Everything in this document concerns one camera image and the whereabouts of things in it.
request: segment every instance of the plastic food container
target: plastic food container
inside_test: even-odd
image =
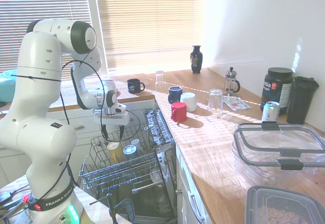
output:
[[[247,192],[245,224],[324,223],[324,208],[308,195],[270,186],[253,186]]]
[[[234,138],[235,168],[253,185],[288,187],[325,167],[325,141],[306,125],[244,123]]]

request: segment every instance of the dishwasher rack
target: dishwasher rack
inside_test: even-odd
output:
[[[130,145],[133,139],[138,138],[140,140],[143,155],[118,164],[109,157],[107,149],[109,141],[104,140],[103,137],[96,137],[91,140],[89,155],[86,156],[79,174],[87,189],[93,193],[98,193],[131,183],[133,184],[132,193],[137,193],[142,189],[163,184],[163,175],[159,170],[156,151],[151,145],[145,129],[145,123],[126,127],[122,139],[119,139],[120,131],[108,134],[110,141],[120,140],[123,148]],[[156,176],[157,179],[160,178],[160,180],[152,182],[150,174]]]

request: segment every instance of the protein powder tub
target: protein powder tub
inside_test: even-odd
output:
[[[266,102],[276,101],[280,104],[280,115],[285,114],[293,81],[293,71],[291,69],[269,68],[264,80],[261,110],[263,110]]]

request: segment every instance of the drinking glass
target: drinking glass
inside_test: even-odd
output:
[[[216,111],[217,114],[222,113],[223,111],[223,97],[222,97],[222,90],[214,88],[210,90],[210,97],[209,97],[209,104],[208,110],[209,111]]]
[[[165,87],[165,73],[164,71],[157,71],[156,72],[156,86],[157,87]]]

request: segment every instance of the drink can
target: drink can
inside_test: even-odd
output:
[[[268,101],[264,105],[262,121],[277,121],[280,112],[280,104],[275,101]]]

